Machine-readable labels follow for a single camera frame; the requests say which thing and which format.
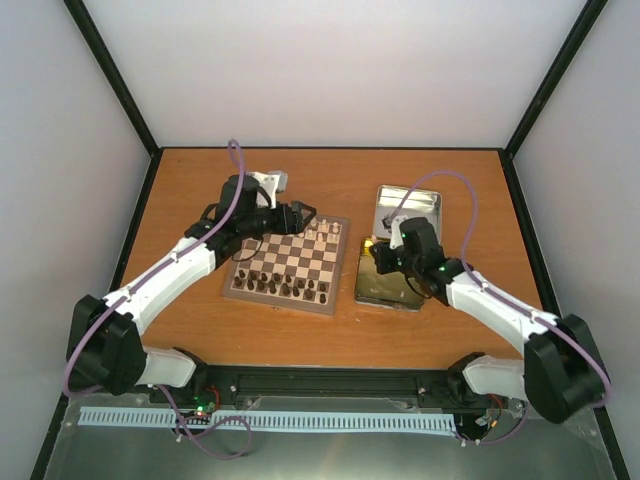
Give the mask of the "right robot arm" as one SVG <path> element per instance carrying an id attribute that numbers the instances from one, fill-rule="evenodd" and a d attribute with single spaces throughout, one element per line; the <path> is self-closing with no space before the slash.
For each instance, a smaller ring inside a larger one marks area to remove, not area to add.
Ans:
<path id="1" fill-rule="evenodd" d="M 539 310 L 464 260 L 446 256 L 424 217 L 393 220 L 390 239 L 375 241 L 368 251 L 378 274 L 415 280 L 423 295 L 473 317 L 519 352 L 518 360 L 481 355 L 467 363 L 462 377 L 473 393 L 524 401 L 554 424 L 604 405 L 611 381 L 581 317 Z"/>

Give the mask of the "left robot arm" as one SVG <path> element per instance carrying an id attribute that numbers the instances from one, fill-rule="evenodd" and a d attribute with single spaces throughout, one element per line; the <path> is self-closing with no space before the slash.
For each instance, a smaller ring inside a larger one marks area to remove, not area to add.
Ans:
<path id="1" fill-rule="evenodd" d="M 247 239 L 267 234 L 298 234 L 315 208 L 277 196 L 286 188 L 283 172 L 233 175 L 220 199 L 208 205 L 177 244 L 127 285 L 102 298 L 86 295 L 73 310 L 64 375 L 79 375 L 88 391 L 114 396 L 136 386 L 172 387 L 186 402 L 208 390 L 206 367 L 180 348 L 146 347 L 141 337 L 156 317 L 191 285 L 216 271 Z"/>

